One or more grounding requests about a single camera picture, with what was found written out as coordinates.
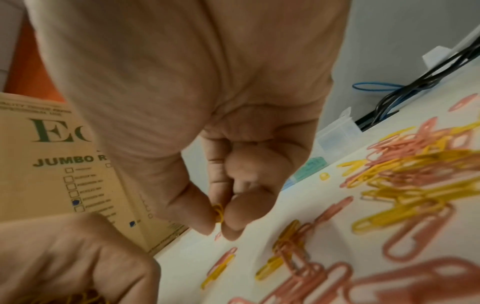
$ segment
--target cable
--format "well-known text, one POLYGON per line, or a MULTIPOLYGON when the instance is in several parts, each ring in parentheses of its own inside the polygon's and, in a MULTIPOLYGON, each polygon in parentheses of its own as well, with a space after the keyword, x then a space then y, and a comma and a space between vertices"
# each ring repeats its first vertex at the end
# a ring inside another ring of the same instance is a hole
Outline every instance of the cable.
MULTIPOLYGON (((463 67, 465 64, 469 63, 473 59, 477 58, 480 55, 480 37, 475 39, 468 47, 463 49, 462 51, 458 52, 457 54, 451 56, 447 60, 441 62, 440 64, 436 65, 428 72, 423 74, 417 80, 413 81, 411 84, 400 87, 395 91, 389 93, 385 97, 383 97, 379 103, 377 104, 375 111, 373 112, 373 119, 371 123, 367 124, 365 128, 370 128, 376 125, 378 122, 382 121, 386 118, 389 111, 394 108, 395 106, 401 104, 405 100, 415 96, 421 91, 429 90, 436 86, 444 77, 450 75, 454 71, 458 70, 459 68, 463 67), (437 72, 441 68, 445 67, 447 64, 453 62, 448 68, 445 70, 437 72)), ((354 87, 357 90, 367 91, 366 89, 354 87)))
POLYGON ((397 88, 402 88, 402 85, 388 83, 388 82, 378 82, 378 81, 370 81, 370 82, 357 82, 352 84, 351 86, 355 90, 365 91, 365 92, 391 92, 395 91, 397 88), (382 87, 390 87, 389 89, 367 89, 362 88, 362 85, 374 85, 374 86, 382 86, 382 87))

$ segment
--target palm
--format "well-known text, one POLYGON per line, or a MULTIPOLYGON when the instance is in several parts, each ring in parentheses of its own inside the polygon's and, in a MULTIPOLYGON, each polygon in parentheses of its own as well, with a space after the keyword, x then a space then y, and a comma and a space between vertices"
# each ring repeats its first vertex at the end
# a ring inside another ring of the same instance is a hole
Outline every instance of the palm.
POLYGON ((55 84, 159 217, 209 233, 221 203, 233 239, 273 207, 310 153, 347 0, 48 3, 30 13, 55 84), (199 133, 210 200, 179 154, 199 133))

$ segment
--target checkbox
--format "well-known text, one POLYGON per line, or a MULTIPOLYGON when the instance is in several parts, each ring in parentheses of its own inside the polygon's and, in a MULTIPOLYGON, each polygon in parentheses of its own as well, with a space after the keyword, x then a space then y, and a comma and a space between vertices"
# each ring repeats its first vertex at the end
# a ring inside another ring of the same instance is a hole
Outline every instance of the checkbox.
POLYGON ((67 184, 66 189, 67 190, 75 190, 77 188, 77 185, 75 184, 67 184))
POLYGON ((85 207, 83 207, 83 206, 77 206, 74 209, 75 209, 75 212, 84 212, 85 211, 85 207))
POLYGON ((73 198, 73 199, 71 200, 71 204, 72 204, 74 207, 75 207, 75 206, 79 206, 79 205, 82 204, 82 200, 81 200, 79 197, 73 198))
POLYGON ((72 197, 72 198, 73 197, 78 197, 80 195, 79 192, 76 191, 76 190, 75 191, 69 191, 68 193, 70 194, 70 197, 72 197))

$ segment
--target wall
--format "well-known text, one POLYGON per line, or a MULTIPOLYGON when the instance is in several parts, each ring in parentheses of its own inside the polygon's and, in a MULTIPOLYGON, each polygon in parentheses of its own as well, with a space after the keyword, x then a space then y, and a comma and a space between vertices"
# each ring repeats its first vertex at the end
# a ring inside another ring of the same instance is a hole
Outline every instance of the wall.
POLYGON ((23 15, 23 0, 0 0, 0 91, 7 82, 23 15))
POLYGON ((479 12, 478 0, 353 0, 319 129, 350 106, 353 118, 361 118, 385 95, 353 90, 353 83, 405 85, 426 72, 422 55, 454 47, 480 24, 479 12))

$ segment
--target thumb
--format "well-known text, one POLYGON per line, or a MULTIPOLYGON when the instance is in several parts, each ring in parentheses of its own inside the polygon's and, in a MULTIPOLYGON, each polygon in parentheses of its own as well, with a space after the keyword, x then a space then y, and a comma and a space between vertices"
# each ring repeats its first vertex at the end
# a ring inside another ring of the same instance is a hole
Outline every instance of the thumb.
POLYGON ((118 157, 109 153, 147 197, 154 215, 189 226, 202 234, 215 228, 216 214, 208 197, 191 181, 180 153, 169 157, 118 157))

